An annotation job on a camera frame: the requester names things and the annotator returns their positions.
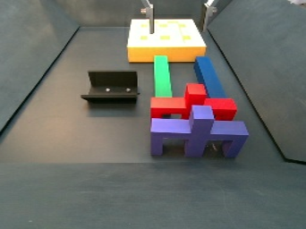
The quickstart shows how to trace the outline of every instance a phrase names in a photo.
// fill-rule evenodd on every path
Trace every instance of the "gray wall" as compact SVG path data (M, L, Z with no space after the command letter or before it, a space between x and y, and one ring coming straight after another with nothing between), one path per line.
M82 26L130 26L140 15L142 0L55 0ZM156 18L199 20L200 0L151 0Z
M210 25L274 140L306 162L306 11L285 0L234 0Z
M79 25L48 0L0 0L0 131Z

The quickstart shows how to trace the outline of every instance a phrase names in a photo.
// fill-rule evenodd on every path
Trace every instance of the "blue block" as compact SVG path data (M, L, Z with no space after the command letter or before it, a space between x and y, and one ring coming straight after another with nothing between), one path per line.
M198 56L194 65L198 82L206 86L207 94L210 98L226 98L226 93L220 85L218 75L211 63L211 60L206 56Z

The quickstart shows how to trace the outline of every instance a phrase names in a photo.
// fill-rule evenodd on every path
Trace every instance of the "green block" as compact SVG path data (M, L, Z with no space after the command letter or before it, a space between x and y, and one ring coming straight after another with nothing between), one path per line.
M168 71L168 62L166 55L156 55L154 57L154 81L155 81L155 96L171 97L171 79Z

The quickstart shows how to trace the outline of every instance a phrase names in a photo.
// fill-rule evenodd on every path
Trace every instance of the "gray floor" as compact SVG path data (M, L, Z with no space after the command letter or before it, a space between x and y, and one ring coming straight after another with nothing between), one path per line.
M127 29L83 28L1 136L4 228L305 228L305 165L283 162L210 35L208 56L250 139L238 158L150 156L152 64L128 64ZM136 106L90 106L87 70L135 69ZM171 64L175 96L196 81Z

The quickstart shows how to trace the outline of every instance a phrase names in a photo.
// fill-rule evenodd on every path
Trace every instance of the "hole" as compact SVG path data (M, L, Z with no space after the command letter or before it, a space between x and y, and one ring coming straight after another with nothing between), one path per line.
M163 114L162 118L164 118L164 119L182 119L182 114Z
M168 40L170 39L170 36L160 36L160 39L162 40Z
M188 40L188 39L191 39L190 36L183 36L183 40Z
M204 148L204 156L207 158L223 157L222 140L210 140Z
M179 139L163 139L163 154L170 157L182 157L184 152L186 141Z

